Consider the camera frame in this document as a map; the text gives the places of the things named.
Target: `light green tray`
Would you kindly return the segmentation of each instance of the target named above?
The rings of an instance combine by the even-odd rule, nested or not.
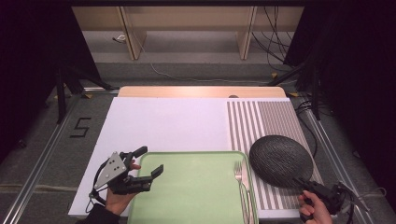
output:
[[[128,223],[243,224],[239,186],[233,174],[235,163],[242,159],[246,156],[238,151],[145,154],[139,176],[149,175],[161,164],[163,173],[154,180],[151,191],[132,200]],[[253,192],[251,196],[258,223]]]

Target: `black handle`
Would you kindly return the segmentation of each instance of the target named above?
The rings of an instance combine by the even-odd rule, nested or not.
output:
[[[300,213],[300,219],[303,221],[303,223],[305,223],[307,220],[314,219],[314,216],[313,215],[307,216],[304,215],[303,213]]]
[[[312,205],[312,200],[307,198],[307,199],[304,199],[304,201],[306,204]],[[314,219],[314,216],[313,215],[307,216],[307,215],[304,215],[303,213],[300,213],[300,219],[303,221],[303,223],[305,223],[307,220]]]

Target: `black cable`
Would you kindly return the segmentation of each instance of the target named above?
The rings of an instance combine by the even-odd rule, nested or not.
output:
[[[275,9],[274,10],[275,24],[272,23],[272,21],[270,19],[270,16],[269,16],[269,14],[267,12],[267,9],[264,7],[265,15],[267,16],[267,19],[270,22],[271,28],[273,29],[273,35],[275,34],[278,43],[282,43],[282,41],[280,41],[279,35],[277,34],[277,28],[276,28],[276,26],[277,26],[277,13],[279,11],[279,7],[274,7],[274,9]],[[280,53],[282,54],[283,58],[285,58],[285,56],[283,55],[283,52],[282,52],[282,50],[280,48],[280,45],[278,45],[278,46],[279,46]]]
[[[346,192],[350,198],[349,219],[347,220],[346,224],[352,224],[353,223],[353,213],[355,211],[355,204],[353,203],[354,198],[353,198],[353,195],[351,195],[351,193],[349,191],[346,191]]]
[[[263,31],[262,31],[262,35],[263,35],[267,40],[271,40]],[[274,40],[273,40],[273,42],[274,42],[275,44],[278,44],[278,45],[283,45],[283,46],[286,47],[286,48],[289,47],[289,45],[285,45],[285,44],[283,44],[283,43],[278,43],[278,42],[276,42],[276,41],[274,41]]]
[[[88,204],[87,204],[87,207],[85,207],[85,213],[90,213],[91,212],[91,210],[90,211],[88,211],[88,207],[90,206],[90,204],[92,204],[93,205],[93,201],[92,201],[92,199],[90,199],[90,201],[88,202]]]
[[[252,33],[254,39],[256,40],[257,44],[267,53],[267,54],[271,54],[271,56],[273,56],[274,58],[278,59],[280,62],[283,63],[283,60],[281,58],[279,58],[278,56],[276,56],[271,50],[269,50],[267,47],[264,46],[264,44],[254,35],[254,33]]]
[[[305,128],[306,128],[306,129],[312,134],[312,136],[314,137],[315,147],[314,147],[314,152],[312,153],[312,158],[315,158],[316,155],[317,155],[317,152],[318,152],[318,140],[317,140],[317,137],[315,136],[314,132],[312,132],[312,130],[308,127],[308,125],[305,123],[305,121],[300,117],[300,114],[301,114],[302,112],[304,112],[305,110],[310,109],[310,107],[309,107],[309,106],[305,106],[305,107],[303,108],[303,110],[298,111],[298,110],[302,109],[302,107],[301,107],[302,105],[304,105],[304,104],[306,104],[306,103],[309,103],[309,102],[310,102],[310,101],[302,102],[302,103],[295,109],[295,111],[296,111],[296,115],[297,115],[298,120],[305,126]]]
[[[289,35],[289,32],[286,32],[286,34],[289,36],[290,40],[292,40],[291,36]]]

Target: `sleeve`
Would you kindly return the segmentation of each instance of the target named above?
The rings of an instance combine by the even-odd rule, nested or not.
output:
[[[120,217],[106,210],[101,204],[96,203],[88,216],[76,224],[119,224]]]

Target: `black and white stripes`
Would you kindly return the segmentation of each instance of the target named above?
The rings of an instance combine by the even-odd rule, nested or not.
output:
[[[308,151],[299,121],[289,99],[227,102],[232,150],[246,153],[253,143],[270,134],[287,136]],[[314,163],[313,180],[322,183]],[[280,189],[264,183],[252,171],[253,186],[259,210],[296,209],[299,207],[296,189]]]

